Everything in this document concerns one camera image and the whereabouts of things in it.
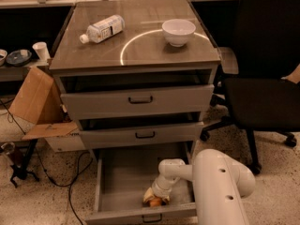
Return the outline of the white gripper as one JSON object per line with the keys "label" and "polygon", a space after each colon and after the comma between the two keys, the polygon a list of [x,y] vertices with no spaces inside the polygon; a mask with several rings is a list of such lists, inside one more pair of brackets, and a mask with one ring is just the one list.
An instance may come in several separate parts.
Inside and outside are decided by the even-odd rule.
{"label": "white gripper", "polygon": [[143,195],[143,202],[148,203],[149,201],[153,200],[156,197],[162,199],[162,201],[166,204],[170,202],[170,194],[172,188],[171,187],[163,187],[161,186],[157,180],[155,180],[152,186],[146,190]]}

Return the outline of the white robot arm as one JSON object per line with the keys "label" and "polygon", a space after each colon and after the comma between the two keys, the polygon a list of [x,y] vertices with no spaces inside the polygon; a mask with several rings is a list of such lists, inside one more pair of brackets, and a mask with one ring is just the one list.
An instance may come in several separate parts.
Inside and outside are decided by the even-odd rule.
{"label": "white robot arm", "polygon": [[215,149],[202,150],[191,164],[164,159],[143,201],[151,207],[167,203],[181,179],[193,185],[198,225],[249,225],[242,200],[253,193],[255,177],[247,166]]}

